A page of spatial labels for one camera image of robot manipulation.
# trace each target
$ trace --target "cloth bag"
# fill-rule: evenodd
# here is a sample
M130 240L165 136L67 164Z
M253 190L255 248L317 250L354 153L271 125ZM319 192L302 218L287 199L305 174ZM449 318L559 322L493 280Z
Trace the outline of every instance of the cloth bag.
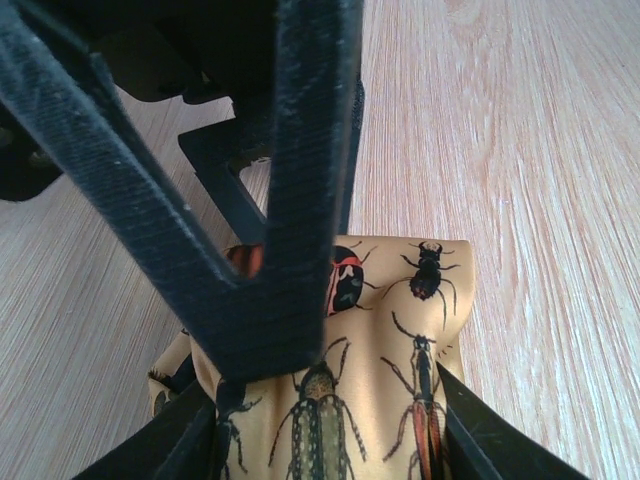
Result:
M261 246L226 253L260 268ZM217 408L216 480L450 478L435 362L464 381L474 278L466 241L339 236L318 364L231 385L183 330L149 373L152 415L197 378Z

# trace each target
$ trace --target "longhorn beetle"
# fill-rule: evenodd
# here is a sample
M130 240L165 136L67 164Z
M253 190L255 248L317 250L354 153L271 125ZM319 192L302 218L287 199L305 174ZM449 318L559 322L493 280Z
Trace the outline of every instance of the longhorn beetle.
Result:
M343 247L341 245L334 247L331 278L329 279L329 290L327 292L327 316L335 315L351 307L371 310L358 305L358 299L362 295L364 285L375 290L380 288L364 280L364 269L362 268L362 264L367 261L371 252L378 247L373 247L360 260L352 250L360 244L362 244L362 241L352 247Z
M456 292L456 287L453 284L453 282L451 282L451 280L447 280L446 278L442 278L442 273L440 272L444 270L451 270L452 268L459 267L460 265L456 264L456 265L450 265L448 267L441 267L440 255L450 255L454 253L454 251L443 252L442 245L440 244L437 244L437 247L438 247L437 249L433 249L431 247L425 248L424 246L425 243L426 242L420 242L420 244L418 245L409 244L412 247L416 247L420 249L420 258L418 259L417 264L409 260L409 258L406 255L400 255L405 262L407 262L412 267L417 268L418 271L415 273L413 277L401 278L397 282L391 284L391 286L387 288L387 291L384 292L384 295L382 295L382 298L386 297L387 293L389 293L389 291L398 283L406 282L407 280L409 281L409 288L411 288L411 292L413 293L413 296L416 298L419 298L420 300L423 300L423 301L427 300L428 298L433 297L436 294L436 292L438 292L440 294L440 298L442 298L442 305L443 305L442 308L444 313L442 329L444 330L447 325L447 301L444 298L444 294L440 290L440 284L442 282L446 282L449 285L451 285L451 288L453 288L453 314L454 315L456 315L456 310L457 310L458 293Z
M326 356L331 348L343 342L346 342L346 346L340 358L338 378L335 378L327 365ZM269 456L271 466L280 432L287 419L292 417L291 463L285 480L289 476L293 480L347 480L347 470L351 479L355 480L347 453L343 412L349 417L360 455L366 461L367 453L353 416L344 400L335 393L350 345L346 337L337 339L329 345L322 361L307 370L300 384L296 384L295 377L291 376L299 399L280 423Z
M242 462L242 441L240 432L231 419L234 413L248 412L262 400L262 397L252 402L244 403L246 386L244 384L228 383L220 379L216 388L216 408L218 409L218 420L216 422L216 448L213 453L213 469L215 480L222 478L225 473L226 480L229 480L229 448L231 441L238 445L238 465L244 473L247 473Z
M411 455L409 461L409 480L411 480L411 471L416 464L420 465L422 480L444 478L444 452L440 439L440 423L437 415L437 410L443 410L440 404L433 398L433 395L440 385L439 381L434 388L433 394L431 393L431 375L433 370L433 365L430 360L431 344L436 342L424 335L413 335L409 333L400 325L395 312L391 313L396 328L407 337L413 339L413 355L411 356L413 385L405 380L397 365L384 357L380 357L380 359L391 367L393 373L396 374L407 391L413 396L413 403L409 405L402 414L396 443L394 443L389 453L383 458L383 461L386 462L391 458L400 447L404 437L407 418L409 414L411 414L413 419L413 435L417 448Z

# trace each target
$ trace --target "beetle with red stripe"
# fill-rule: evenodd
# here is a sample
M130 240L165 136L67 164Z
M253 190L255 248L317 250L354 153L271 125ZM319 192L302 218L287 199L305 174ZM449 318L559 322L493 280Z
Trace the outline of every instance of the beetle with red stripe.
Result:
M327 290L327 316L335 315L352 307L371 310L358 305L358 300L365 285L374 290L380 288L364 280L363 268L364 262L377 247L371 248L361 260L358 254L353 251L361 244L362 241L351 247L341 245L334 247L332 270Z
M409 460L409 480L412 470L419 465L420 478L422 480L445 478L444 456L445 450L440 438L440 418L438 413L445 414L442 406L434 400L435 392L440 386L440 381L435 385L431 393L432 375L434 363L431 358L431 344L435 340L424 335L414 335L409 333L393 315L393 323L396 328L413 340L413 355L411 356L411 367L413 370L413 385L405 380L398 366L385 357L380 359L391 367L393 373L400 379L404 387L413 397L413 403L409 405L400 419L398 427L398 437L393 447L383 461L387 461L400 448L404 437L404 431L411 414L413 420L413 435L416 442L416 451L413 452Z

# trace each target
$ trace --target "light wood tabletop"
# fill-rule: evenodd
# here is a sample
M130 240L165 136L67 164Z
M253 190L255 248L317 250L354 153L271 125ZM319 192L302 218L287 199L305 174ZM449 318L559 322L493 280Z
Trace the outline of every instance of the light wood tabletop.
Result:
M470 240L467 384L589 477L640 478L640 3L371 0L364 35L350 232ZM176 140L230 103L123 99L231 244ZM67 178L0 204L0 252L0 478L69 478L150 419L180 325Z

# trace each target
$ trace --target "wood grain surface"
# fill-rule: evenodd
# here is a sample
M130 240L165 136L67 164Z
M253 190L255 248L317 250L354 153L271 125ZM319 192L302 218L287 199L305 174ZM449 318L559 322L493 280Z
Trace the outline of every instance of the wood grain surface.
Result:
M363 61L351 233L470 240L468 385L589 477L640 478L640 3L371 0ZM232 243L176 141L229 102L123 99ZM69 478L149 420L180 326L66 178L0 205L0 252L0 478Z

